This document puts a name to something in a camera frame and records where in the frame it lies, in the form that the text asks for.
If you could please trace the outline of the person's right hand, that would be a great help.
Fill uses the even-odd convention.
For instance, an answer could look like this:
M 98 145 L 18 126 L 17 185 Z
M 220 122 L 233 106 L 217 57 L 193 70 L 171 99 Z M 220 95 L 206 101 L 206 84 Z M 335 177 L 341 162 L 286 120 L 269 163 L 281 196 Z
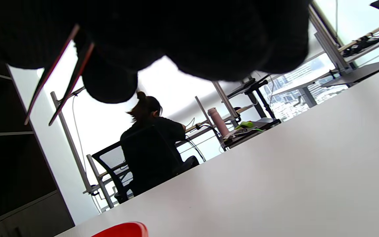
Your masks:
M 139 71 L 167 56 L 209 81 L 282 74 L 308 54 L 310 0 L 0 0 L 0 63 L 50 68 L 74 26 L 94 49 L 82 72 L 87 93 L 126 102 Z

